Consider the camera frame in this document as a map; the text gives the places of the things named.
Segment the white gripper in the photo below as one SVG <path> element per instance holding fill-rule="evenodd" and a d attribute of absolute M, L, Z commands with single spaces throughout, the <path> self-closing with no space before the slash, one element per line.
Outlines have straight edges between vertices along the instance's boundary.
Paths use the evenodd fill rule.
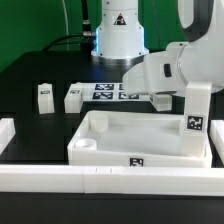
<path fill-rule="evenodd" d="M 184 97 L 186 84 L 178 71 L 178 59 L 186 42 L 171 42 L 165 51 L 147 54 L 123 76 L 126 95 L 169 94 Z"/>

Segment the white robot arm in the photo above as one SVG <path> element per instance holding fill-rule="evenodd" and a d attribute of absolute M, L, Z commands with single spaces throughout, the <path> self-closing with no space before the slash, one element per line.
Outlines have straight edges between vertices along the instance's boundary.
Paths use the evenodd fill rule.
<path fill-rule="evenodd" d="M 92 59 L 125 64 L 126 94 L 183 96 L 191 81 L 224 89 L 224 0 L 176 0 L 183 42 L 171 42 L 151 53 L 144 46 L 138 21 L 138 0 L 102 0 L 102 21 L 96 29 Z"/>

